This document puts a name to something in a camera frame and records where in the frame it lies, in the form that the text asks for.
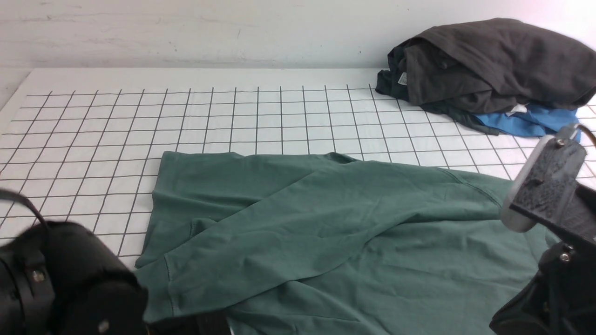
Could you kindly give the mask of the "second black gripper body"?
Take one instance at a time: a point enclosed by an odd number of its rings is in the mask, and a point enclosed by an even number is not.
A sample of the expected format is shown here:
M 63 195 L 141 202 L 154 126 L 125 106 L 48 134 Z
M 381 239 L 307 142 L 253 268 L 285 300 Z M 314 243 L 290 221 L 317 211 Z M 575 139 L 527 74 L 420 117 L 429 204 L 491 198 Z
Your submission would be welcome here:
M 596 332 L 595 251 L 558 242 L 538 271 L 490 321 L 497 335 L 593 335 Z

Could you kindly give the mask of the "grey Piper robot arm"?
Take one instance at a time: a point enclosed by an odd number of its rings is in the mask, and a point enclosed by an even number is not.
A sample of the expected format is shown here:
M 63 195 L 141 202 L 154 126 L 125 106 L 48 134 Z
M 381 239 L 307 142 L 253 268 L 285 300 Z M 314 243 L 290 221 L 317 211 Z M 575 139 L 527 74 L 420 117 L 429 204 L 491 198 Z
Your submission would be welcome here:
M 515 201 L 511 214 L 538 219 L 561 242 L 537 274 L 498 310 L 498 335 L 595 333 L 595 191 L 577 185 L 558 218 Z M 147 323 L 148 292 L 93 233 L 73 222 L 47 222 L 1 248 L 3 335 L 230 335 L 223 312 Z

